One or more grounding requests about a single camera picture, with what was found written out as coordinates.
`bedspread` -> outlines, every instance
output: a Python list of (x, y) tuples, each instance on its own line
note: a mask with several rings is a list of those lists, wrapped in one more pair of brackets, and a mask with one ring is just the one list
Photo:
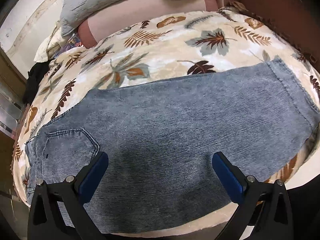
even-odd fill
[[(318, 74), (303, 55), (263, 23), (230, 8), (154, 18), (114, 33), (91, 49), (73, 48), (61, 54), (40, 83), (17, 142), (13, 177), (19, 196), (26, 203), (29, 179), (26, 142), (52, 118), (81, 101), (90, 89), (222, 72), (277, 57), (293, 71), (320, 107)], [(314, 141), (314, 135), (270, 182), (292, 177), (308, 157), (313, 145), (310, 141)]]

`pink cushion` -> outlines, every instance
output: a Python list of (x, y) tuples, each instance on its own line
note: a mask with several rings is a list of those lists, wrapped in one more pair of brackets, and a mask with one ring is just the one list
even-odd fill
[(78, 28), (86, 48), (138, 22), (162, 15), (191, 11), (216, 11), (216, 0), (126, 0), (89, 16)]

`bed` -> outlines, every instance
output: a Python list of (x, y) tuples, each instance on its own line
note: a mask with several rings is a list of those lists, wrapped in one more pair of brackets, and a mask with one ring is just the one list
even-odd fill
[[(25, 144), (43, 125), (81, 101), (90, 89), (223, 72), (278, 57), (293, 71), (313, 103), (320, 107), (320, 76), (308, 60), (262, 22), (240, 14), (233, 7), (217, 12), (194, 11), (153, 18), (115, 32), (90, 49), (77, 47), (62, 53), (51, 62), (50, 71), (41, 81), (17, 139), (13, 156), (17, 193), (27, 204), (27, 192), (33, 190), (28, 181), (30, 167)], [(295, 173), (318, 158), (319, 147), (315, 130), (292, 160), (277, 173), (270, 174), (268, 182), (281, 179), (292, 183)], [(179, 227), (134, 236), (180, 235), (218, 226), (231, 217), (235, 208), (236, 205), (230, 203)]]

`wall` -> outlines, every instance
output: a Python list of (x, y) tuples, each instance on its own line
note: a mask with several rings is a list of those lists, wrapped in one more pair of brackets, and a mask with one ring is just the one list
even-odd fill
[(24, 77), (59, 20), (62, 5), (63, 0), (19, 0), (0, 27), (0, 46)]

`blue gripper pad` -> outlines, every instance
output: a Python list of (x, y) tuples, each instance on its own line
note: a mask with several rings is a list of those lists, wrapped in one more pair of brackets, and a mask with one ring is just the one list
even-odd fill
[(222, 153), (215, 153), (212, 156), (212, 167), (222, 185), (224, 186), (225, 190), (227, 191), (231, 201), (237, 204), (241, 204), (244, 199), (245, 188), (240, 184), (236, 176), (231, 171), (231, 169), (233, 168), (231, 163), (223, 155), (223, 157), (225, 158), (224, 161), (222, 157), (220, 157), (220, 154)]
[(96, 191), (109, 165), (109, 158), (105, 152), (99, 152), (93, 160), (94, 164), (79, 185), (78, 199), (80, 203), (88, 203)]

